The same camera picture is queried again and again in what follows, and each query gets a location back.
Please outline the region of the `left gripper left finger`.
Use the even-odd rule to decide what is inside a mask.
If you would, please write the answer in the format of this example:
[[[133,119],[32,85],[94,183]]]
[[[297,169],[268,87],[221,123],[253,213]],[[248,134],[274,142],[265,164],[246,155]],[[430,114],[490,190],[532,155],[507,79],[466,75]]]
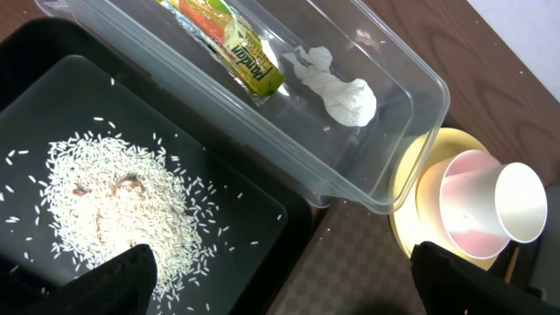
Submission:
[[[145,315],[157,282],[149,245],[139,244],[25,308],[31,315]]]

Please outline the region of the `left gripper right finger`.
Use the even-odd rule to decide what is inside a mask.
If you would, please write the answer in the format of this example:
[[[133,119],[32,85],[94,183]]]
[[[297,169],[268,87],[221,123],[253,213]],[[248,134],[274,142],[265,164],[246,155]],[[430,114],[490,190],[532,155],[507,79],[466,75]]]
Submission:
[[[424,241],[410,257],[416,290],[429,315],[559,315],[559,309]]]

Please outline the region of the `yellow plastic plate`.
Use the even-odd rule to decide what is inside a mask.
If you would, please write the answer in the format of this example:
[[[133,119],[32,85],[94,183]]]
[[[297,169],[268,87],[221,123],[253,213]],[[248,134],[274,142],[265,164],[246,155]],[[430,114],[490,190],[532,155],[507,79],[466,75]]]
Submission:
[[[441,128],[408,196],[400,208],[389,216],[393,234],[408,258],[411,258],[416,245],[422,242],[434,242],[483,270],[490,270],[497,260],[496,255],[487,259],[477,259],[461,253],[454,245],[441,241],[434,232],[425,227],[417,214],[417,183],[425,172],[434,164],[467,150],[487,151],[487,148],[475,137],[462,130]]]

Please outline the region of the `white paper cup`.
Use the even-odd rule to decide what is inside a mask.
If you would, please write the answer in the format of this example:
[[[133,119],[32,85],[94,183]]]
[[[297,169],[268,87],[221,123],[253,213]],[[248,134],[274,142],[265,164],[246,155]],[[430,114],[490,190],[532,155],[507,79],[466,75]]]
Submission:
[[[475,231],[529,243],[543,231],[548,206],[535,171],[512,163],[445,178],[440,211],[450,233]]]

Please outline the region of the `pink small plate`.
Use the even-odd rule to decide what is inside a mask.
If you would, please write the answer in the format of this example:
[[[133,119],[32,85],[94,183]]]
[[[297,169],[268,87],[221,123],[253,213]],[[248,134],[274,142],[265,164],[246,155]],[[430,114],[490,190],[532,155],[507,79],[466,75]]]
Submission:
[[[440,154],[419,179],[416,189],[416,211],[431,242],[452,253],[474,260],[497,256],[509,243],[509,239],[461,227],[450,231],[445,227],[441,195],[444,180],[466,172],[485,171],[501,163],[484,150],[463,150]]]

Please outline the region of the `pile of white rice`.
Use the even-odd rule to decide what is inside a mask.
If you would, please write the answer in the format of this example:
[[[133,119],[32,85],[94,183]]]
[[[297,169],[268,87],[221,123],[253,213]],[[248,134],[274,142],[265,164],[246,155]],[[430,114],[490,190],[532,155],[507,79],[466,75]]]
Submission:
[[[1,113],[1,254],[64,284],[138,244],[152,314],[227,314],[284,231],[261,187],[106,76],[52,72]]]

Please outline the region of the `white tissue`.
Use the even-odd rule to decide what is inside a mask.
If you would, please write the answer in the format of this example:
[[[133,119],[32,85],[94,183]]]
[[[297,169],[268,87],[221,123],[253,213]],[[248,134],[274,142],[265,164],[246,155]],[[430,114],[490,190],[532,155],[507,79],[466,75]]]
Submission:
[[[375,117],[377,100],[368,83],[360,78],[344,82],[330,71],[331,52],[323,47],[312,47],[307,52],[296,47],[302,63],[294,52],[283,55],[294,67],[295,75],[315,94],[319,95],[329,116],[347,127],[365,127]]]

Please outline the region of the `green orange snack wrapper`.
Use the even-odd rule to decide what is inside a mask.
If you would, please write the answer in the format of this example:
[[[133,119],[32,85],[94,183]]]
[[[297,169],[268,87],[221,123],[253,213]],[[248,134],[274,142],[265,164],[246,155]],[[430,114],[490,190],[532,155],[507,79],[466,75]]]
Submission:
[[[265,103],[285,77],[270,61],[251,24],[223,0],[157,0],[189,35],[244,86],[257,105]]]

